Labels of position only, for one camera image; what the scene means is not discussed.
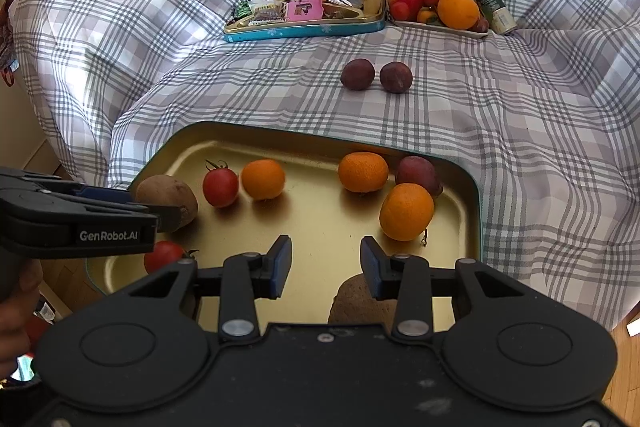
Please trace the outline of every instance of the gold metal tray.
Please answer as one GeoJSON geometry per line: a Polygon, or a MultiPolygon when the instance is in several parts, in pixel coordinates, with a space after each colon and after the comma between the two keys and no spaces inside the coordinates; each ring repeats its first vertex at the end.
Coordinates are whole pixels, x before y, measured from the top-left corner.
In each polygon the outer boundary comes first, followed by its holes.
{"type": "MultiPolygon", "coordinates": [[[[262,329],[269,322],[326,323],[340,284],[360,273],[360,240],[373,235],[388,254],[411,253],[434,267],[453,267],[460,257],[481,259],[478,188],[471,176],[452,162],[434,158],[444,184],[428,228],[420,239],[398,243],[380,230],[378,214],[393,176],[383,190],[358,195],[343,189],[337,165],[346,154],[367,150],[382,154],[395,171],[407,152],[307,134],[201,122],[178,131],[151,159],[131,188],[153,174],[165,173],[188,183],[198,198],[198,217],[171,234],[159,234],[199,249],[200,267],[222,266],[226,257],[245,251],[266,252],[281,234],[293,243],[293,261],[282,298],[256,301],[262,329]],[[271,201],[253,202],[241,190],[233,206],[212,208],[202,195],[205,160],[224,160],[236,173],[248,162],[271,157],[281,162],[287,182],[271,201]]],[[[87,273],[104,293],[112,293],[146,275],[142,255],[87,261],[87,273]]],[[[204,299],[200,325],[214,331],[218,299],[204,299]]],[[[453,324],[449,298],[434,298],[434,326],[453,324]]]]}

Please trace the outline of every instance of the wooden floor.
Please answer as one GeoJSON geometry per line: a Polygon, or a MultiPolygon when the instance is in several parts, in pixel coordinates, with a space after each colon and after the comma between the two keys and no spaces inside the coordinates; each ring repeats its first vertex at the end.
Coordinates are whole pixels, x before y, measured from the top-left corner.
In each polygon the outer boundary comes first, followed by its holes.
{"type": "MultiPolygon", "coordinates": [[[[60,177],[68,178],[61,168],[60,177]]],[[[84,273],[84,260],[43,261],[44,278],[71,309],[78,311],[100,298],[84,273]]],[[[640,312],[640,304],[613,332],[618,346],[618,368],[603,397],[604,404],[632,427],[640,427],[640,335],[629,337],[626,324],[640,312]]]]}
{"type": "Polygon", "coordinates": [[[613,330],[618,368],[603,397],[604,404],[633,427],[640,427],[640,335],[630,337],[626,324],[639,311],[640,305],[613,330]]]}

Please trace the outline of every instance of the can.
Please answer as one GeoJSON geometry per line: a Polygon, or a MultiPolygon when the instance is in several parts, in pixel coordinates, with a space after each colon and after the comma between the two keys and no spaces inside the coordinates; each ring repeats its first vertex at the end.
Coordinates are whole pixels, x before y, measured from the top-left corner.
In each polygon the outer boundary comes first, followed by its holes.
{"type": "Polygon", "coordinates": [[[509,9],[504,5],[503,0],[476,0],[482,10],[482,15],[489,21],[491,29],[504,35],[510,31],[516,29],[516,24],[513,15],[509,12],[509,9]]]}

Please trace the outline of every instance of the human hand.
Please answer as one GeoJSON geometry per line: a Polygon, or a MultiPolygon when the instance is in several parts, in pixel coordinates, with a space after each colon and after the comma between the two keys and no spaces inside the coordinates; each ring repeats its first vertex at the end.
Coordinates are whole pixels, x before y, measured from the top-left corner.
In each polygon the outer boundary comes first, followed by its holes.
{"type": "Polygon", "coordinates": [[[24,327],[40,299],[41,282],[40,261],[31,259],[22,268],[11,296],[0,303],[0,380],[14,373],[16,359],[29,350],[30,341],[24,327]]]}

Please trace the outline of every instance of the bed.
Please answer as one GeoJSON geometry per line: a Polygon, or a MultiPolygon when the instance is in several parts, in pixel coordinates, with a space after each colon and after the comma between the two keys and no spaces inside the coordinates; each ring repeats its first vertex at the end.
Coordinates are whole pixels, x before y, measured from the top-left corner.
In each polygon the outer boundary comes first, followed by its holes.
{"type": "Polygon", "coordinates": [[[229,44],[238,0],[16,0],[20,67],[65,168],[127,187],[202,120],[450,158],[482,191],[486,261],[612,327],[640,299],[640,0],[505,0],[483,40],[388,26],[229,44]],[[341,89],[349,60],[414,87],[341,89]]]}

